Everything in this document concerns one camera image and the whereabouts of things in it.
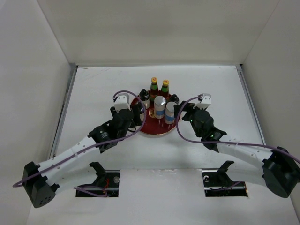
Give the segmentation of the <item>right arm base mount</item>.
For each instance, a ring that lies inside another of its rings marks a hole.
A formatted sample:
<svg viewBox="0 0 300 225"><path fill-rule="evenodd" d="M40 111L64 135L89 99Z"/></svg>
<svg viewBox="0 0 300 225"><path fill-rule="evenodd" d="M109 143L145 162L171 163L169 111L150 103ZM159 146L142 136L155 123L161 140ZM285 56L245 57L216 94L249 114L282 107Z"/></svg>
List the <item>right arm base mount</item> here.
<svg viewBox="0 0 300 225"><path fill-rule="evenodd" d="M225 161L219 168L202 170L204 194L206 197L248 197L245 182L232 181L227 175L233 161Z"/></svg>

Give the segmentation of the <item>red sauce bottle yellow cap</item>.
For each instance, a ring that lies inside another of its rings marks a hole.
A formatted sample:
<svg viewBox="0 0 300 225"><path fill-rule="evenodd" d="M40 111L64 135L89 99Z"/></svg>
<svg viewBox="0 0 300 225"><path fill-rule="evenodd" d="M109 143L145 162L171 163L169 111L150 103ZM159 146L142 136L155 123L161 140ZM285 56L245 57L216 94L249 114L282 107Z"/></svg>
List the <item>red sauce bottle yellow cap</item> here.
<svg viewBox="0 0 300 225"><path fill-rule="evenodd" d="M158 79L156 77L151 78L150 85L150 101L153 102L154 99L158 96L159 88L158 88Z"/></svg>

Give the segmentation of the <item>white spice jar black cap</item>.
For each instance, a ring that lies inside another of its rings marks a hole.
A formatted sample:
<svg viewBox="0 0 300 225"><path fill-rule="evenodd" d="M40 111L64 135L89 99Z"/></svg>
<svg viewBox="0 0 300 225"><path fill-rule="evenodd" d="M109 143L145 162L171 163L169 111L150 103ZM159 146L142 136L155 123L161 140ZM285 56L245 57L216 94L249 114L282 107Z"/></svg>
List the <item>white spice jar black cap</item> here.
<svg viewBox="0 0 300 225"><path fill-rule="evenodd" d="M142 89L139 93L139 98L145 105L146 109L150 107L150 94L146 89Z"/></svg>

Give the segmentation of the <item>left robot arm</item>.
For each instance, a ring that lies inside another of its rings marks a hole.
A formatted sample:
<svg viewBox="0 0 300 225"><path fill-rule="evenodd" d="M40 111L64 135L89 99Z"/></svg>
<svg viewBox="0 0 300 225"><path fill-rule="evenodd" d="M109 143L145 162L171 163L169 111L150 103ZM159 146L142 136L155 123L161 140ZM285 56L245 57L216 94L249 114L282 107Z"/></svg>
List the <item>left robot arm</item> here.
<svg viewBox="0 0 300 225"><path fill-rule="evenodd" d="M43 207L65 189L102 186L106 171L94 157L123 141L128 131L135 133L143 123L143 112L142 104L120 110L113 106L112 119L94 128L75 146L39 164L26 164L21 184L33 207Z"/></svg>

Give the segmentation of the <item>small jar black cap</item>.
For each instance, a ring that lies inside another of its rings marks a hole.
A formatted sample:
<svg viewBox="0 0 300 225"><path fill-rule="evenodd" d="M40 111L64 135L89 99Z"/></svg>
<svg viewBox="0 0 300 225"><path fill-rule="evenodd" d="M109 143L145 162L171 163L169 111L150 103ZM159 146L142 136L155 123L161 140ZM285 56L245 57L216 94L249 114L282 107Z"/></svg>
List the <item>small jar black cap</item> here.
<svg viewBox="0 0 300 225"><path fill-rule="evenodd" d="M141 120L141 122L143 122L144 117L145 117L144 104L141 102L138 102L137 105L138 105L138 110L139 110L139 114L140 114L140 120Z"/></svg>

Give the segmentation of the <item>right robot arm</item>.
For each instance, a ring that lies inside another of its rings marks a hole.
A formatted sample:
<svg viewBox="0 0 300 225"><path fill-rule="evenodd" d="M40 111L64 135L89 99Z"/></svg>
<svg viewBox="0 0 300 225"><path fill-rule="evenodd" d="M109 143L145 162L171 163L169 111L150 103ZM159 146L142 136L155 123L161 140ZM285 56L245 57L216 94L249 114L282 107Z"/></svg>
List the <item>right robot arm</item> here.
<svg viewBox="0 0 300 225"><path fill-rule="evenodd" d="M229 185L234 180L267 187L275 195L287 198L300 181L300 161L286 149L234 140L214 126L214 119L200 104L182 101L174 106L176 120L188 121L199 138L198 143L217 153L233 156L257 168L256 172L232 167L226 161L218 170L217 180Z"/></svg>

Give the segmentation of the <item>brown spice jar black cap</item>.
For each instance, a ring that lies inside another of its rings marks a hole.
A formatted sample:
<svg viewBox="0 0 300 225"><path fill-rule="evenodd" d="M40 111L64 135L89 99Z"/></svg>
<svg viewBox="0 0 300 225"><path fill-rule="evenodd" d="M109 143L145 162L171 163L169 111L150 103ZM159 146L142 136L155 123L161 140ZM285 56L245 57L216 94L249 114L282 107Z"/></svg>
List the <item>brown spice jar black cap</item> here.
<svg viewBox="0 0 300 225"><path fill-rule="evenodd" d="M176 94L173 94L169 97L169 102L174 102L178 105L180 102L180 99Z"/></svg>

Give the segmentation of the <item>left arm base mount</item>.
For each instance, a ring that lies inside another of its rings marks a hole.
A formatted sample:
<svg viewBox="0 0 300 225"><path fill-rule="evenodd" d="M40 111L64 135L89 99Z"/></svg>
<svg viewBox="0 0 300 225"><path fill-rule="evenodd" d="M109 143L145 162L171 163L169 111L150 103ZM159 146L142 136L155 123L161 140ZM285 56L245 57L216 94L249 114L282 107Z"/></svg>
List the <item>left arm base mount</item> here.
<svg viewBox="0 0 300 225"><path fill-rule="evenodd" d="M118 197L120 170L105 170L99 162L92 162L92 182L85 182L76 188L76 197Z"/></svg>

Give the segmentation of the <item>silver cap blue label jar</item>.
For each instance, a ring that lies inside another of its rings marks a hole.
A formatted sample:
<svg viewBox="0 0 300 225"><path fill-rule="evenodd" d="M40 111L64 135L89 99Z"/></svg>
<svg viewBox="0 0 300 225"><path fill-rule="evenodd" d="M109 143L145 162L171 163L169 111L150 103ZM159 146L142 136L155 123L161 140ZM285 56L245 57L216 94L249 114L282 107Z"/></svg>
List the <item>silver cap blue label jar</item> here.
<svg viewBox="0 0 300 225"><path fill-rule="evenodd" d="M156 96L154 99L154 115L155 118L161 119L165 115L166 98L163 96Z"/></svg>

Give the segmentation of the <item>red round tray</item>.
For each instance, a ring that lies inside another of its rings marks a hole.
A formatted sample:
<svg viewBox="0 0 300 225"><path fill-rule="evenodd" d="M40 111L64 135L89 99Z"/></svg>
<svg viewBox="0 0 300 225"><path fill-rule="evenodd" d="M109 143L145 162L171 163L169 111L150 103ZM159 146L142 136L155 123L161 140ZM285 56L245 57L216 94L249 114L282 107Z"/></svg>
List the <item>red round tray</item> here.
<svg viewBox="0 0 300 225"><path fill-rule="evenodd" d="M137 105L138 102L139 102L138 99L135 98L132 101L131 106ZM169 133L175 128L176 126L175 121L173 124L169 125L165 123L164 117L161 119L155 118L154 102L150 101L150 107L146 109L146 107L144 106L144 110L145 110L145 117L143 121L145 121L145 124L141 129L143 133L147 135L164 135Z"/></svg>

